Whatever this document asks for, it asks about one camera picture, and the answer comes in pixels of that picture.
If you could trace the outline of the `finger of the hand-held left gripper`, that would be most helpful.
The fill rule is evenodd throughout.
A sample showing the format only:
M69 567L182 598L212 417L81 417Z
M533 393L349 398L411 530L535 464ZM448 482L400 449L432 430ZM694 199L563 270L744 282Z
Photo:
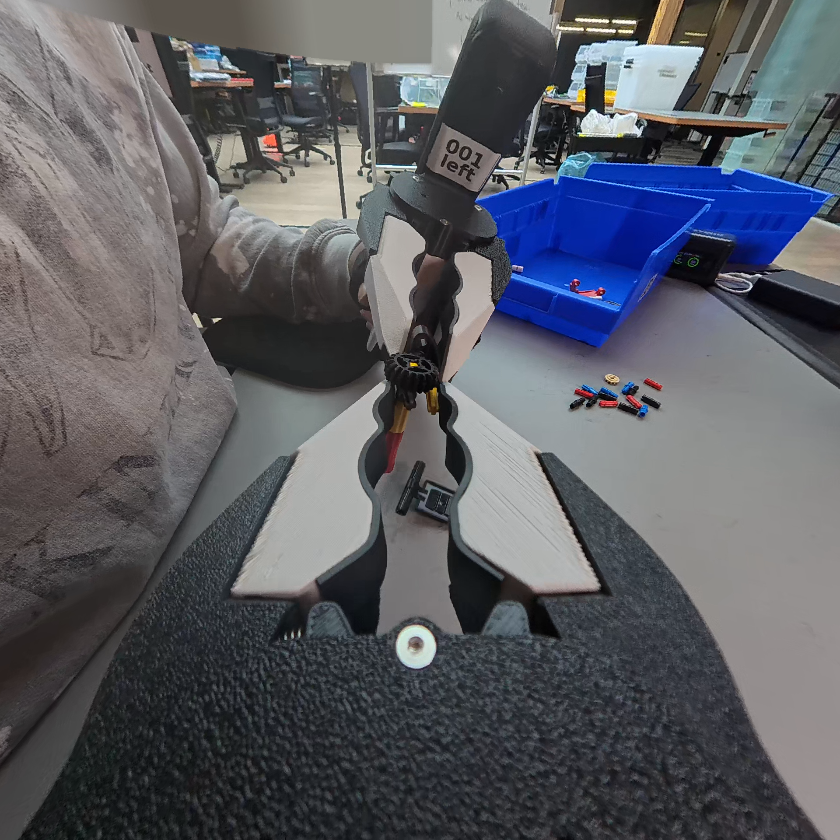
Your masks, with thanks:
M387 356L402 353L415 319L414 262L425 257L423 237L406 221L384 217L377 250L371 253L364 285L376 342Z
M444 355L443 382L451 382L468 360L496 307L491 296L490 259L479 254L456 254L454 265L459 286L454 296L455 315Z

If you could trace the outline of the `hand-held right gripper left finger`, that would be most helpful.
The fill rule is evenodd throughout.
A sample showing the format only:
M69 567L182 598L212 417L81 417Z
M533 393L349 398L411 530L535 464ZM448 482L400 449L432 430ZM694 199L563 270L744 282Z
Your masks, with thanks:
M376 485L390 425L382 382L298 448L243 555L233 599L294 603L303 614L333 602L353 632L376 633L387 556Z

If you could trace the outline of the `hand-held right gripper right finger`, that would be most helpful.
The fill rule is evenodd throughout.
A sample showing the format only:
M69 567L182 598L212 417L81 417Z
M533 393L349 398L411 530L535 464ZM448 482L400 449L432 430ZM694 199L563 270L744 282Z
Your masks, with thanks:
M441 392L445 463L457 488L448 514L449 596L464 634L514 604L526 632L555 635L544 599L602 594L602 577L543 453L452 385Z

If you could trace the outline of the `black curved toy roof assembly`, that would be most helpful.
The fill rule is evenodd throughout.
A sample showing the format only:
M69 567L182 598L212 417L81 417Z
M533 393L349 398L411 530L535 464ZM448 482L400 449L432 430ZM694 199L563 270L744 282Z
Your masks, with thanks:
M392 424L385 436L385 473L390 474L395 467L408 417L417 405L417 398L424 397L430 415L435 416L439 412L442 379L438 346L432 333L423 325L416 326L406 349L390 355L385 361L384 373L394 397ZM404 517L414 508L425 517L448 522L455 491L431 480L424 480L424 472L425 463L418 460L406 480L395 513Z

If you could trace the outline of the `grey desk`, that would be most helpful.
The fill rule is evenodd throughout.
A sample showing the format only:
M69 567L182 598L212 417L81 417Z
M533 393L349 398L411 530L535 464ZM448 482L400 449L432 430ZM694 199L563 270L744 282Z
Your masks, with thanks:
M763 745L824 838L838 838L838 388L723 298L662 280L599 350L496 314L455 386L556 454L657 553L728 662ZM233 373L238 413L150 585L278 456L376 382L314 392ZM647 418L570 412L604 373L663 385ZM381 633L459 631L445 532L389 560ZM2 838L19 838L72 751L137 606L2 765Z

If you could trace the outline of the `background wooden office desk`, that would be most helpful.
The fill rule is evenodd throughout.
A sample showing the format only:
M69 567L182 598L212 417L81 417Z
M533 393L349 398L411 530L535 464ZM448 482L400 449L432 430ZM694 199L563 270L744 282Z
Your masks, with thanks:
M583 134L578 130L579 123L571 119L572 114L583 115L585 106L567 98L543 97L542 103L566 110L566 122L569 125L568 152L578 154L587 152L604 154L608 162L649 163L655 158L655 143L663 139L674 128L688 129L707 139L702 154L697 162L700 166L712 166L723 141L737 139L752 134L775 134L786 130L789 122L766 118L740 118L719 113L693 112L687 110L637 111L637 120L644 124L643 133L637 137L597 137Z

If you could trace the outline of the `stack of clear plastic boxes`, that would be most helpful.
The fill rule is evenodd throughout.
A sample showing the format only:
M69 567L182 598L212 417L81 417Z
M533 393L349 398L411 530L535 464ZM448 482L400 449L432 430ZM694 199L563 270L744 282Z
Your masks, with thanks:
M589 78L602 77L605 105L614 104L616 88L627 49L635 47L635 40L607 40L582 45L574 56L574 68L567 98L583 102L585 84Z

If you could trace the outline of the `crumpled white plastic bags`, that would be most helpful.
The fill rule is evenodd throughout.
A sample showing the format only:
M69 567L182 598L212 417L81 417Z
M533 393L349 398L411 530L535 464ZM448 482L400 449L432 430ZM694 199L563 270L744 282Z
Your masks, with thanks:
M578 134L587 138L639 138L643 130L635 112L610 114L592 109L581 120Z

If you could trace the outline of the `blue plastic parts bin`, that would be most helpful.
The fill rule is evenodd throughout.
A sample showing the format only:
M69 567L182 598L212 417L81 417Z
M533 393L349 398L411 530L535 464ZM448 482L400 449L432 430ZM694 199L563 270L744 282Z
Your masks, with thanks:
M835 195L761 173L677 164L592 163L585 175L598 182L695 196L710 207L699 231L734 238L730 261L767 266Z
M497 309L601 347L658 284L710 205L561 177L479 199L512 265Z

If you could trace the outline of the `white storage box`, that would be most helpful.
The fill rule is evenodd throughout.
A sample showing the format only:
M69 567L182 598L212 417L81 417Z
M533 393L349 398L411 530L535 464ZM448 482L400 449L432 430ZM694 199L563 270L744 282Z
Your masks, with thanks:
M636 45L623 53L614 109L631 112L672 111L703 47L694 45Z

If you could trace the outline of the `pile of small connector pins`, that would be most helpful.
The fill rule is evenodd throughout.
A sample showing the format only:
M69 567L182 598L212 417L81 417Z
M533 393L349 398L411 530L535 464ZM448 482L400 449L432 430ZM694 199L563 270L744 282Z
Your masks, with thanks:
M568 405L568 411L589 411L599 407L606 411L644 419L651 411L657 412L662 408L661 400L656 395L644 392L644 388L661 392L663 386L650 378L641 382L626 381L618 386L609 386L606 383L592 386L582 383L574 388L574 399Z

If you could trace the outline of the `black office chair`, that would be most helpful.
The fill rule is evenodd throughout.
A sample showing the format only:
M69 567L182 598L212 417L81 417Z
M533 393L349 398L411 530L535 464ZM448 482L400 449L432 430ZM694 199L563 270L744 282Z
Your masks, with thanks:
M317 146L318 140L334 139L331 112L324 92L322 68L309 66L304 59L290 58L289 105L283 116L284 127L293 132L297 145L287 153L303 160L309 167L311 153L320 155L331 165L336 165L333 155Z
M291 164L282 159L283 153L279 152L279 161L273 161L260 146L263 138L276 134L282 128L276 100L273 96L260 97L253 91L240 88L237 89L235 101L239 119L238 131L243 141L246 159L233 164L234 178L246 185L249 183L249 176L255 172L274 172L278 174L281 183L287 183L284 170L288 170L291 176L294 176L295 172Z

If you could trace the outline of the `black device with green lights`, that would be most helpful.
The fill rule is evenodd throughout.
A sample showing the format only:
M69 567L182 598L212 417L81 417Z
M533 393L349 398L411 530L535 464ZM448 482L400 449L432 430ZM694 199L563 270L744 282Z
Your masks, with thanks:
M666 276L709 288L729 262L737 243L738 240L729 234L695 230L674 258Z

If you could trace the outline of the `person's grey patterned sweatshirt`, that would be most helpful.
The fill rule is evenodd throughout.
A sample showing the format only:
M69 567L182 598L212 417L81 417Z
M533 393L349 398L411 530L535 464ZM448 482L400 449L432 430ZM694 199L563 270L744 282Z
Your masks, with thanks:
M2 760L144 588L235 411L219 203L123 27L2 2Z

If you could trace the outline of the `black power adapter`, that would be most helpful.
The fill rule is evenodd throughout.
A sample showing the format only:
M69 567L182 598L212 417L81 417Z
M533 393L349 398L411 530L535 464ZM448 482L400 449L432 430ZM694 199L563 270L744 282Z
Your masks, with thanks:
M790 269L756 279L748 299L820 327L839 330L839 286Z

